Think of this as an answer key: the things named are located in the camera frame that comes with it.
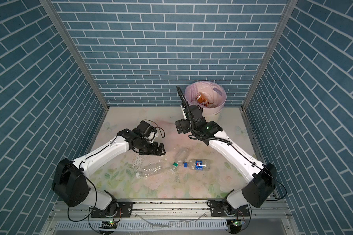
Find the clear crushed bottle white cap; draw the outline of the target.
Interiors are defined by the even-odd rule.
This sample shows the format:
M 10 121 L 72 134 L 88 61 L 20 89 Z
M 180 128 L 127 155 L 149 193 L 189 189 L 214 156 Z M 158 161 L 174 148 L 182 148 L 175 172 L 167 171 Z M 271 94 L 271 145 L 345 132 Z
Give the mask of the clear crushed bottle white cap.
M 148 178 L 150 176 L 160 174 L 165 170 L 166 170 L 166 165 L 164 163 L 154 163 L 138 170 L 135 176 L 137 178 Z

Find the brown Nescafe coffee bottle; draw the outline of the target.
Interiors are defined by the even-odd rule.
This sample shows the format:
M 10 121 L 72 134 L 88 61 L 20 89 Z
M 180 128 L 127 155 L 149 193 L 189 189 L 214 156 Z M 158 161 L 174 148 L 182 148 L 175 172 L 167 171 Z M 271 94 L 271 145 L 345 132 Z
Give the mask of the brown Nescafe coffee bottle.
M 205 107 L 207 107 L 209 105 L 208 98 L 201 92 L 199 92 L 195 95 L 195 100 L 197 103 L 199 103 Z

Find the clear bottle green cap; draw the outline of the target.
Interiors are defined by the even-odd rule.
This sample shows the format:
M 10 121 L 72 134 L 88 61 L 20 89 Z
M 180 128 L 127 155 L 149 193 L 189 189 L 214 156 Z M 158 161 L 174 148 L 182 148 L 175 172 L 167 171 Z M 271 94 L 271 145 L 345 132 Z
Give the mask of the clear bottle green cap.
M 170 171 L 172 173 L 176 173 L 177 169 L 179 168 L 180 165 L 183 165 L 183 163 L 186 161 L 190 154 L 190 149 L 188 148 L 181 148 L 179 152 L 175 155 L 175 159 L 173 164 L 170 167 Z

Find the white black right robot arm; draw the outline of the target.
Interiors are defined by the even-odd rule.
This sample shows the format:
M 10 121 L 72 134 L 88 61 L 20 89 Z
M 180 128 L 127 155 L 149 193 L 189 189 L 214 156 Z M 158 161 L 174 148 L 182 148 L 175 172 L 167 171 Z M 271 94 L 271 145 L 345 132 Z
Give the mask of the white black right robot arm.
M 216 122 L 207 122 L 197 105 L 182 105 L 184 118 L 175 122 L 177 132 L 204 142 L 223 155 L 243 176 L 246 185 L 233 190 L 223 200 L 223 208 L 229 213 L 245 205 L 260 208 L 276 187 L 276 168 L 265 165 L 240 148 Z

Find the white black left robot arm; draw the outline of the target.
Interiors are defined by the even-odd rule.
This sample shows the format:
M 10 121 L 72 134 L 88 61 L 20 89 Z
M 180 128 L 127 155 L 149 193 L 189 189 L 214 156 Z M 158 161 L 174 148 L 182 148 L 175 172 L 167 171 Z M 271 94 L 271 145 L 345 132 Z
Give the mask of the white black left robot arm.
M 62 159 L 55 170 L 52 190 L 70 208 L 78 205 L 94 207 L 112 217 L 117 213 L 117 199 L 106 191 L 99 191 L 90 177 L 103 165 L 127 151 L 139 155 L 162 156 L 164 145 L 154 139 L 155 131 L 124 129 L 105 145 L 73 160 Z

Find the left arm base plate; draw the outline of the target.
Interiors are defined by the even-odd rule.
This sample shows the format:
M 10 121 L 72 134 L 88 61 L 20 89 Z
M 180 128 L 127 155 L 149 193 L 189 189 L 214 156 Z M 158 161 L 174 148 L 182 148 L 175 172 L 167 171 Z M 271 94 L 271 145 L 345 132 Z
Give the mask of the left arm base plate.
M 132 213 L 134 203 L 131 201 L 119 201 L 110 203 L 109 206 L 104 209 L 94 208 L 91 212 L 92 218 L 120 218 L 120 217 L 130 217 Z

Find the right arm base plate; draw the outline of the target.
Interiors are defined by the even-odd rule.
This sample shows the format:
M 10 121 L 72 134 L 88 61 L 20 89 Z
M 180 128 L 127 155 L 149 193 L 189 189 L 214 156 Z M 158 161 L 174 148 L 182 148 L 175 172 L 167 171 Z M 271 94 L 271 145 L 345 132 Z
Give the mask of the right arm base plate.
M 207 205 L 210 209 L 212 217 L 234 217 L 234 216 L 250 216 L 250 210 L 248 206 L 241 206 L 239 208 L 233 208 L 225 200 L 208 200 Z

